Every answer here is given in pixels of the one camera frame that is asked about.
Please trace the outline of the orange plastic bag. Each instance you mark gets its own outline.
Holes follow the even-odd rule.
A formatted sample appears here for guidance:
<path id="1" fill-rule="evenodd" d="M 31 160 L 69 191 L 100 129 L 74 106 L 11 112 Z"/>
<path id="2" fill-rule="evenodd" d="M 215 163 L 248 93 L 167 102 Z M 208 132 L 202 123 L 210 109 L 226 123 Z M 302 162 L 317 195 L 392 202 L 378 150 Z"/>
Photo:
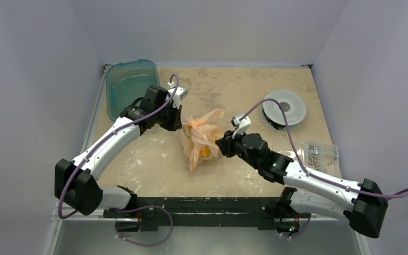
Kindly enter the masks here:
<path id="1" fill-rule="evenodd" d="M 191 172 L 202 162 L 219 159 L 220 149 L 216 141 L 223 137 L 224 131 L 214 121 L 223 116 L 223 109 L 215 109 L 200 118 L 189 117 L 182 122 L 179 137 Z"/>

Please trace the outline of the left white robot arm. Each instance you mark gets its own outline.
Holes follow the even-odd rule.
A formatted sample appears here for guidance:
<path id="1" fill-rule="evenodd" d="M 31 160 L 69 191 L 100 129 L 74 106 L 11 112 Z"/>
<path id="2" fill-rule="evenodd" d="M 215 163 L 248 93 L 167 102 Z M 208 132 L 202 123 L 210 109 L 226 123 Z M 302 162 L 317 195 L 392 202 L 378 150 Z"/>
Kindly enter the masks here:
<path id="1" fill-rule="evenodd" d="M 61 219 L 65 203 L 75 213 L 90 215 L 97 209 L 116 208 L 123 217 L 137 212 L 135 194 L 128 188 L 101 188 L 98 180 L 122 150 L 155 125 L 167 131 L 182 128 L 181 101 L 188 91 L 172 83 L 169 89 L 149 86 L 143 97 L 126 106 L 111 128 L 93 145 L 72 160 L 61 159 L 55 166 L 55 197 Z"/>

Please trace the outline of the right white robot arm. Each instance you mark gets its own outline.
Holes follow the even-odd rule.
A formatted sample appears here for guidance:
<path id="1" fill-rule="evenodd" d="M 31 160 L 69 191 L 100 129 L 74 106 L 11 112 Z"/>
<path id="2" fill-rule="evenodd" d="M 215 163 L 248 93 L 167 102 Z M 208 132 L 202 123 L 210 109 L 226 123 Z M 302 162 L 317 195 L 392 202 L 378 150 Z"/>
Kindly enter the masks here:
<path id="1" fill-rule="evenodd" d="M 234 135 L 227 131 L 216 145 L 223 156 L 239 157 L 266 181 L 315 194 L 321 201 L 314 207 L 315 214 L 346 218 L 356 232 L 379 237 L 388 201 L 375 181 L 366 178 L 359 183 L 302 167 L 297 160 L 271 150 L 258 133 Z"/>

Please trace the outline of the teal plastic container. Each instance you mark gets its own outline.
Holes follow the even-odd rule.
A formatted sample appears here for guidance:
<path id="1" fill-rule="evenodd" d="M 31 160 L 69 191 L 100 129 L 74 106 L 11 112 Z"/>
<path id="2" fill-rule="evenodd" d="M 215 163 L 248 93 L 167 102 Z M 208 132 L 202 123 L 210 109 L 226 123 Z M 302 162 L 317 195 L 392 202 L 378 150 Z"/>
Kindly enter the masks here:
<path id="1" fill-rule="evenodd" d="M 157 66 L 147 59 L 118 63 L 106 74 L 107 114 L 115 121 L 121 111 L 139 97 L 150 85 L 160 85 Z"/>

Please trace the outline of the white filament spool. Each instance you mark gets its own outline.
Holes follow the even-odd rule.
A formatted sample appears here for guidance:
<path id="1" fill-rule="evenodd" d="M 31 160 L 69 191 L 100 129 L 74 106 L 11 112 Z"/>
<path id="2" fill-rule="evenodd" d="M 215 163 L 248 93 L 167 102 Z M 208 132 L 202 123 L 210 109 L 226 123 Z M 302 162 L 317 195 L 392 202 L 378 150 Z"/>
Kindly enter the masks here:
<path id="1" fill-rule="evenodd" d="M 290 127 L 300 124 L 307 113 L 304 101 L 299 95 L 289 90 L 275 90 L 268 93 L 265 99 L 276 100 L 285 113 Z M 266 101 L 261 108 L 263 119 L 275 130 L 284 130 L 285 121 L 281 110 L 272 101 Z"/>

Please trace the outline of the clear screw box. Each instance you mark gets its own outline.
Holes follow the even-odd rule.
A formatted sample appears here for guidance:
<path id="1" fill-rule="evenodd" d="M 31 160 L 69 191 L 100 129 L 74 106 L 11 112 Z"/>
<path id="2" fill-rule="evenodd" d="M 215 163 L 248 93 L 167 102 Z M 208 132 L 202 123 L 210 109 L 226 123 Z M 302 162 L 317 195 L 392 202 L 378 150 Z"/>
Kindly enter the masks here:
<path id="1" fill-rule="evenodd" d="M 328 175 L 335 175 L 338 169 L 338 146 L 334 144 L 308 141 L 304 146 L 304 164 L 306 167 Z"/>

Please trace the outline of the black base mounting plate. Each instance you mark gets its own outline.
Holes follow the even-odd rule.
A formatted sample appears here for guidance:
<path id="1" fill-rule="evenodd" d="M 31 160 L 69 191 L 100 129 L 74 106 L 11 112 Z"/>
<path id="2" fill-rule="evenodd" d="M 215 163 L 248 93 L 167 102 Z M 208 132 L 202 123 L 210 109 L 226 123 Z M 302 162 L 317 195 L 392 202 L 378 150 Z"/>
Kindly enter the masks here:
<path id="1" fill-rule="evenodd" d="M 296 212 L 279 197 L 139 197 L 125 212 L 106 209 L 121 232 L 157 231 L 159 227 L 255 227 L 296 233 L 309 213 Z"/>

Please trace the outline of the aluminium frame rail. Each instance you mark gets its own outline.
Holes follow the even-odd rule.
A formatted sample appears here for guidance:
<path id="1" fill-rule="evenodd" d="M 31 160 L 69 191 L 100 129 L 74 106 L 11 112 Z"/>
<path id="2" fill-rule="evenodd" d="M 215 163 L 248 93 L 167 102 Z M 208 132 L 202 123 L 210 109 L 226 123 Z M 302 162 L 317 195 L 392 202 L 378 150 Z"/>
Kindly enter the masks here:
<path id="1" fill-rule="evenodd" d="M 172 209 L 167 209 L 167 212 L 172 216 L 177 216 L 177 217 L 186 217 L 186 216 L 204 216 L 207 218 L 217 218 L 217 217 L 236 217 L 236 216 L 247 216 L 248 219 L 280 219 L 280 218 L 286 218 L 286 219 L 292 219 L 292 218 L 306 218 L 308 216 L 311 216 L 312 218 L 321 218 L 321 217 L 327 217 L 327 218 L 332 218 L 332 219 L 337 219 L 341 221 L 348 221 L 348 218 L 336 212 L 335 210 L 333 211 L 318 211 L 318 212 L 273 212 L 270 211 L 268 212 L 266 209 L 262 208 L 257 208 L 255 207 L 253 210 L 250 211 L 209 211 L 209 212 L 204 212 L 204 211 L 192 211 L 192 212 L 184 212 L 184 211 L 179 211 L 177 208 L 172 208 Z M 136 217 L 141 217 L 142 219 L 153 219 L 155 218 L 155 214 L 160 213 L 161 216 L 165 216 L 166 213 L 161 210 L 161 209 L 155 209 L 153 206 L 148 206 L 146 209 L 142 209 L 142 213 L 137 213 L 136 211 L 133 212 L 121 212 L 118 210 L 110 210 L 110 209 L 96 209 L 92 213 L 88 215 L 84 215 L 80 212 L 76 212 L 73 208 L 66 207 L 63 208 L 61 211 L 58 211 L 58 209 L 55 210 L 54 214 L 57 217 L 60 217 L 61 215 L 64 216 L 65 218 L 72 218 L 72 217 L 79 217 L 79 218 L 114 218 L 114 219 L 129 219 L 129 218 L 136 218 Z"/>

